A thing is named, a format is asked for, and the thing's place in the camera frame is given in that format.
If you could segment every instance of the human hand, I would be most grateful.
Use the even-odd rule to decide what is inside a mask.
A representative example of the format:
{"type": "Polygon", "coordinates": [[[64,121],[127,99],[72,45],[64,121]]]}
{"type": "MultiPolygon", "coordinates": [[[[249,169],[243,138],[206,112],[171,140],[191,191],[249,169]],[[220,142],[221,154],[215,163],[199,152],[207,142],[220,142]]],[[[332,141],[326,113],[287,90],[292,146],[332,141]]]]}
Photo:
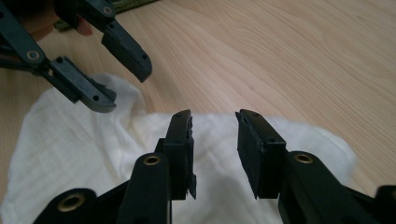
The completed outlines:
{"type": "MultiPolygon", "coordinates": [[[[3,0],[3,2],[35,41],[48,35],[53,29],[53,23],[59,20],[52,0],[3,0]]],[[[78,18],[77,31],[81,35],[91,35],[92,27],[84,19],[78,18]]]]}

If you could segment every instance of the white towel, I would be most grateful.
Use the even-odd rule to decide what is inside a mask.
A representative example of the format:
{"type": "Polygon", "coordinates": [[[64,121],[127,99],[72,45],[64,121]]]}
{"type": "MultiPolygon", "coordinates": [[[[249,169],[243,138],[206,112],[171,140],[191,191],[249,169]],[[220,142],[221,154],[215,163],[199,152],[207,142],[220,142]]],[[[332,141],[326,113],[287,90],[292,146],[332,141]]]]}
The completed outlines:
{"type": "MultiPolygon", "coordinates": [[[[4,224],[33,223],[55,196],[69,189],[93,189],[97,195],[113,189],[130,178],[135,160],[165,137],[171,114],[147,114],[139,90],[119,77],[94,78],[117,92],[113,112],[91,112],[50,89],[26,115],[0,207],[4,224]]],[[[276,200],[254,199],[236,151],[233,111],[191,112],[197,199],[173,202],[174,223],[282,223],[276,200]]],[[[288,150],[317,155],[341,183],[348,181],[355,155],[344,140],[305,123],[267,120],[288,150]]]]}

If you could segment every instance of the wood grain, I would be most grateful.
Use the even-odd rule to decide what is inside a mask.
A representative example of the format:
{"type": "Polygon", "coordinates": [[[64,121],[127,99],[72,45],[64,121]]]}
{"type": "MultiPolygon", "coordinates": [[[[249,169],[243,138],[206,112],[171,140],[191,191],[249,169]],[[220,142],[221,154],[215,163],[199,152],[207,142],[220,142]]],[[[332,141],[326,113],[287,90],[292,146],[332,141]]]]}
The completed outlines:
{"type": "MultiPolygon", "coordinates": [[[[86,74],[126,78],[143,92],[148,112],[246,108],[318,125],[354,149],[352,188],[373,196],[379,185],[396,183],[395,1],[162,0],[118,21],[152,60],[143,84],[100,44],[99,32],[54,32],[39,44],[86,74]]],[[[4,195],[23,116],[50,85],[0,73],[4,195]]]]}

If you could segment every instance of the metal rivet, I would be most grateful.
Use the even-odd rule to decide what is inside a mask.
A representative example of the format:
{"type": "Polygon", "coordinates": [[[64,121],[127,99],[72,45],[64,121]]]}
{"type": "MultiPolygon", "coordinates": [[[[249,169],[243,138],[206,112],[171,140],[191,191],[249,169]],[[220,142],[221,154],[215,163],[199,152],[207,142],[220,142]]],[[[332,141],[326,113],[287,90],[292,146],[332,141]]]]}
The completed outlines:
{"type": "Polygon", "coordinates": [[[67,195],[58,204],[58,210],[61,212],[70,212],[82,206],[85,202],[85,195],[82,193],[72,193],[67,195]]]}
{"type": "Polygon", "coordinates": [[[111,14],[111,13],[113,12],[113,10],[111,10],[110,7],[104,7],[104,8],[103,8],[103,11],[104,11],[106,14],[111,14]]]}
{"type": "Polygon", "coordinates": [[[299,161],[299,162],[301,162],[301,163],[312,163],[312,162],[314,162],[314,160],[310,156],[305,155],[305,154],[297,154],[297,155],[294,156],[294,159],[299,161]]]}
{"type": "Polygon", "coordinates": [[[157,156],[149,156],[149,157],[145,158],[143,163],[145,163],[146,165],[156,165],[156,164],[160,163],[160,161],[161,161],[161,158],[159,158],[157,156]]]}
{"type": "Polygon", "coordinates": [[[38,60],[40,58],[40,54],[35,50],[29,50],[26,56],[29,60],[38,60]]]}

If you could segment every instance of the green object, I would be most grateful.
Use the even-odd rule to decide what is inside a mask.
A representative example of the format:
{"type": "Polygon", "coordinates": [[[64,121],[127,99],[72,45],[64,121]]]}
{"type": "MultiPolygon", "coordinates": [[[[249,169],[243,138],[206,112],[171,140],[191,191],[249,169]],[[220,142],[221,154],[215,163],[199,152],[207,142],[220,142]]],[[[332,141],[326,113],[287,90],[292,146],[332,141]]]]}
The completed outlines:
{"type": "MultiPolygon", "coordinates": [[[[117,14],[127,11],[129,9],[142,7],[144,5],[156,2],[158,0],[113,0],[113,6],[116,9],[117,14]]],[[[70,29],[71,27],[63,20],[56,21],[53,26],[58,31],[65,31],[70,29]]]]}

